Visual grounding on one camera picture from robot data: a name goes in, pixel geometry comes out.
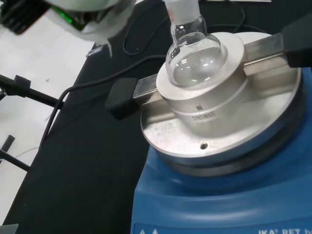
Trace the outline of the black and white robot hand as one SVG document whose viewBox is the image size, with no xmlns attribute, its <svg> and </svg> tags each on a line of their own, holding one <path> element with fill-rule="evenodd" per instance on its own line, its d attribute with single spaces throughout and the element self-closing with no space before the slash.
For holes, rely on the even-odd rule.
<svg viewBox="0 0 312 234">
<path fill-rule="evenodd" d="M 21 35 L 47 13 L 76 37 L 110 46 L 108 40 L 127 24 L 134 6 L 134 0 L 2 0 L 0 24 Z"/>
</svg>

